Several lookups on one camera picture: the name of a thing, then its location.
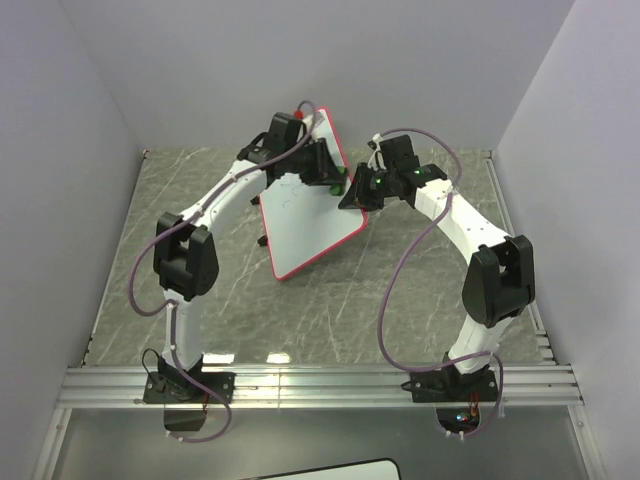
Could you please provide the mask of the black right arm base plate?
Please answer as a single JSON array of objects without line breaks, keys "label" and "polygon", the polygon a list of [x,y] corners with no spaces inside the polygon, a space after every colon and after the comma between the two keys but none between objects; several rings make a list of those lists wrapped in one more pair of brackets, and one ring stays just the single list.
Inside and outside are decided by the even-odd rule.
[{"label": "black right arm base plate", "polygon": [[498,383],[493,371],[481,369],[460,374],[451,366],[443,370],[411,373],[400,388],[411,394],[414,403],[454,403],[498,399]]}]

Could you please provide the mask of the green whiteboard eraser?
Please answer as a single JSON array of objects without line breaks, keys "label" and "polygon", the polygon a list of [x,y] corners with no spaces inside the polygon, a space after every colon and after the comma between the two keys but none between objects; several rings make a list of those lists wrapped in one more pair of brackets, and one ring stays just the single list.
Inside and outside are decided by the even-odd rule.
[{"label": "green whiteboard eraser", "polygon": [[332,180],[329,187],[329,193],[332,196],[342,196],[348,178],[348,170],[344,166],[337,166],[337,176]]}]

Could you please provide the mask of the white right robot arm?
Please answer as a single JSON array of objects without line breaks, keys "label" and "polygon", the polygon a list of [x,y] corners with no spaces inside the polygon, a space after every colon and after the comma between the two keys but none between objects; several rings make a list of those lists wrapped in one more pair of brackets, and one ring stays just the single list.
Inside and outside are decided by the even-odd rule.
[{"label": "white right robot arm", "polygon": [[526,236],[510,236],[492,224],[434,164],[401,172],[372,170],[362,162],[339,207],[375,211],[390,197],[407,201],[431,221],[420,238],[440,229],[467,265],[466,317],[441,369],[444,393],[464,399],[475,390],[476,377],[488,367],[507,327],[535,299],[533,246]]}]

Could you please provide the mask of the red framed whiteboard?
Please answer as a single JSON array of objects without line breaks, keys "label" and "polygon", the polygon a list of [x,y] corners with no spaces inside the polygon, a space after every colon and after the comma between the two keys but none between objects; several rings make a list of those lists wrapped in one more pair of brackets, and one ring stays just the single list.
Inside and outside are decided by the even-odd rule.
[{"label": "red framed whiteboard", "polygon": [[[316,124],[304,146],[311,141],[325,139],[339,149],[348,170],[345,194],[353,174],[349,172],[331,116],[326,109],[320,108],[314,119]],[[291,277],[360,233],[367,224],[367,215],[363,211],[338,209],[344,194],[332,196],[327,187],[308,186],[297,175],[285,174],[286,158],[266,168],[268,187],[259,196],[269,239],[267,247],[272,271],[278,280]]]}]

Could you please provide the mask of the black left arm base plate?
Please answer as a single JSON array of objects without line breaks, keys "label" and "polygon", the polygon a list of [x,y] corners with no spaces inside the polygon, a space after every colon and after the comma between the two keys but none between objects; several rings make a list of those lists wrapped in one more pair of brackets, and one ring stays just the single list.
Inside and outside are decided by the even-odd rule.
[{"label": "black left arm base plate", "polygon": [[[203,373],[199,382],[209,390],[215,392],[227,403],[232,400],[236,375],[232,372]],[[221,404],[221,401],[210,393],[180,378],[174,382],[161,375],[151,372],[146,380],[142,401],[145,404]]]}]

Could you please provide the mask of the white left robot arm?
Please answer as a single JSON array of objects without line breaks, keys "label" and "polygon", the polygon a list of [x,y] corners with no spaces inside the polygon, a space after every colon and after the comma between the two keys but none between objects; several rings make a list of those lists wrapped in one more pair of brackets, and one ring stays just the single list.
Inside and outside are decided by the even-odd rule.
[{"label": "white left robot arm", "polygon": [[214,238],[250,200],[287,174],[331,194],[342,191],[348,178],[340,149],[331,140],[310,140],[280,155],[274,148],[249,145],[205,197],[179,215],[165,213],[158,220],[153,269],[167,312],[158,369],[168,377],[167,390],[180,402],[196,399],[202,390],[199,300],[219,276]]}]

